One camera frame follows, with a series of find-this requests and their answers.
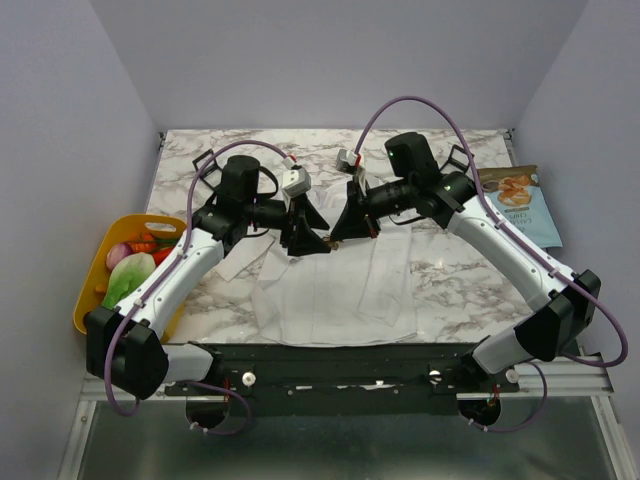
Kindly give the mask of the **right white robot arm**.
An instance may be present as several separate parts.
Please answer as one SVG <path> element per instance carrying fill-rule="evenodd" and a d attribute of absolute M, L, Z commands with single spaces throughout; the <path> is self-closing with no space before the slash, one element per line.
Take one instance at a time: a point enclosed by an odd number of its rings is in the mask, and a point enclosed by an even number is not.
<path fill-rule="evenodd" d="M 331 232 L 342 241 L 376 237 L 380 220 L 406 210 L 435 221 L 465 240 L 517 289 L 531 316 L 477 344 L 460 367 L 460 379 L 480 392 L 498 372 L 529 360 L 552 361 L 590 325 L 601 281 L 593 272 L 581 274 L 553 259 L 521 232 L 506 233 L 509 221 L 477 193 L 465 170 L 444 173 L 426 138 L 399 134 L 385 144 L 395 181 L 371 188 L 360 155 L 342 149 L 338 170 L 351 175 L 344 210 Z"/>

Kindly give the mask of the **white button shirt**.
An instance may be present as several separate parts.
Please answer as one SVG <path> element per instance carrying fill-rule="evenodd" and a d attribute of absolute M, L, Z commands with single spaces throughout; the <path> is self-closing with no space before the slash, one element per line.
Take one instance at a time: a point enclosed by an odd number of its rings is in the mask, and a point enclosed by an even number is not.
<path fill-rule="evenodd" d="M 252 307 L 263 338 L 292 346 L 364 346 L 417 333 L 411 229 L 383 220 L 374 238 L 289 257 L 276 233 L 241 240 L 215 268 L 230 281 L 262 258 Z"/>

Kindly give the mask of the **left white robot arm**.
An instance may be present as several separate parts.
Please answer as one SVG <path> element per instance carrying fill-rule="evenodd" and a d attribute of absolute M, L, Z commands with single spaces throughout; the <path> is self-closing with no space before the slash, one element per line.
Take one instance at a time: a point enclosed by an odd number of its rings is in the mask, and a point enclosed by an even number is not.
<path fill-rule="evenodd" d="M 230 157 L 219 184 L 190 221 L 171 254 L 113 307 L 99 306 L 86 320 L 87 370 L 107 390 L 119 388 L 139 400 L 161 385 L 187 381 L 201 395 L 214 393 L 222 380 L 212 350 L 191 343 L 165 345 L 161 338 L 178 307 L 206 273 L 246 237 L 250 228 L 279 231 L 290 256 L 330 252 L 318 236 L 328 223 L 307 198 L 309 173 L 284 160 L 276 185 L 282 195 L 258 190 L 266 173 L 246 155 Z"/>

